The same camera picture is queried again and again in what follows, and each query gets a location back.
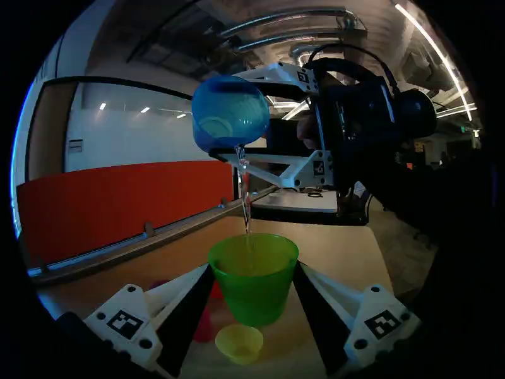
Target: red cup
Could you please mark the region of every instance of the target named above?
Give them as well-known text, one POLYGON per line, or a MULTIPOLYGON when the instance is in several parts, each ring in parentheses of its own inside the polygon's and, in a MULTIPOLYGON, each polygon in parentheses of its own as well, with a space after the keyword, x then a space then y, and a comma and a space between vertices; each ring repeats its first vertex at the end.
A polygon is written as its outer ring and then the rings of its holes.
POLYGON ((205 306, 203 310, 196 331, 193 335, 193 340, 196 342, 209 342, 213 339, 212 324, 210 323, 210 311, 205 306))
POLYGON ((219 287, 217 280, 214 280, 214 285, 212 286, 212 290, 210 291, 210 297, 212 299, 217 299, 217 300, 221 300, 221 299, 225 298, 223 296, 223 292, 221 292, 221 288, 219 287))

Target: blue cup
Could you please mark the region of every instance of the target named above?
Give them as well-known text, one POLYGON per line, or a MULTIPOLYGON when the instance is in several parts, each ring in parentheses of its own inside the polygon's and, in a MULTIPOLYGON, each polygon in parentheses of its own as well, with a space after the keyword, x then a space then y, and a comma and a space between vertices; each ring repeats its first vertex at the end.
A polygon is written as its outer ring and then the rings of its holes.
POLYGON ((237 76, 204 81, 191 103, 193 138, 200 149, 234 148, 263 136, 270 111, 256 86, 237 76))

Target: cup rim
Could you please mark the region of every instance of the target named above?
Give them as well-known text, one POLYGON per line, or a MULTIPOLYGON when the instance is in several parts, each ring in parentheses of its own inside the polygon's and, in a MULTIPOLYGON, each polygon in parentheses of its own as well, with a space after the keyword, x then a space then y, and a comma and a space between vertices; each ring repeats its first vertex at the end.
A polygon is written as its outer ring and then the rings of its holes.
MULTIPOLYGON (((256 275, 256 276, 250 277, 250 278, 266 278, 266 277, 269 277, 269 276, 272 276, 272 275, 276 275, 279 272, 282 272, 282 271, 286 270, 287 268, 292 268, 292 267, 296 266, 296 263, 298 262, 299 250, 298 250, 298 246, 293 241, 291 241, 289 238, 286 238, 286 237, 283 237, 283 236, 279 236, 278 234, 273 234, 273 233, 251 233, 251 235, 255 235, 255 236, 273 236, 273 237, 276 237, 276 238, 284 239, 284 240, 288 241, 290 244, 292 244, 294 246, 294 248, 296 250, 296 257, 292 261, 293 263, 289 262, 289 264, 285 268, 283 268, 282 270, 279 270, 279 271, 276 271, 276 272, 272 272, 271 274, 266 274, 266 275, 256 275)), ((220 244, 228 241, 229 239, 243 238, 243 237, 246 237, 246 236, 247 236, 247 234, 238 234, 236 236, 232 236, 232 237, 228 237, 226 239, 223 239, 222 241, 219 241, 217 244, 215 244, 214 246, 212 246, 210 248, 209 254, 210 254, 210 252, 214 248, 216 248, 216 246, 218 246, 218 245, 220 245, 220 244)), ((227 272, 224 272, 223 270, 220 270, 219 268, 217 268, 209 259, 208 259, 208 263, 211 266, 211 268, 212 268, 213 271, 217 271, 217 272, 219 272, 222 275, 225 275, 225 276, 228 276, 228 277, 248 278, 246 276, 234 275, 234 274, 229 274, 227 272)))

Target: white wall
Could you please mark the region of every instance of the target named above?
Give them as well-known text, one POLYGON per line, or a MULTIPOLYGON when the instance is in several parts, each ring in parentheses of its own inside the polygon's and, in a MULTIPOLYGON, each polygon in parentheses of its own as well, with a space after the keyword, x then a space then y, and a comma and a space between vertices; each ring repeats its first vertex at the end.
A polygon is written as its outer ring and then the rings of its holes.
POLYGON ((13 207, 14 224, 18 234, 21 231, 21 225, 18 214, 16 187, 25 182, 28 130, 30 129, 40 89, 45 81, 55 78, 56 62, 58 62, 58 77, 85 74, 88 55, 95 37, 114 3, 115 0, 96 0, 70 25, 63 39, 59 39, 48 54, 27 93, 16 129, 11 161, 11 204, 13 207), (60 50, 60 54, 57 60, 58 49, 60 50))
POLYGON ((142 83, 157 85, 159 87, 193 95, 200 84, 199 81, 186 76, 170 72, 167 69, 149 63, 130 61, 126 63, 128 51, 110 52, 110 56, 103 57, 88 67, 86 75, 111 76, 113 78, 140 81, 142 83))
POLYGON ((194 142, 190 100, 103 83, 81 84, 77 92, 67 130, 66 171, 211 159, 194 142), (140 113, 145 107, 149 111, 140 113), (83 151, 69 152, 68 141, 80 139, 83 151))

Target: floor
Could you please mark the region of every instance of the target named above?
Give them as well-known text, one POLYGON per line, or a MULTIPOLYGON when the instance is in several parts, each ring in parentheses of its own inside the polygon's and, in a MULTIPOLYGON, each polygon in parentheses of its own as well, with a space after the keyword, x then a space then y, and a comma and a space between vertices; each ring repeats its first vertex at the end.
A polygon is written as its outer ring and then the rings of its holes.
POLYGON ((396 296, 423 285, 435 257, 428 239, 414 239, 417 230, 385 212, 375 199, 370 204, 369 224, 384 256, 396 296))

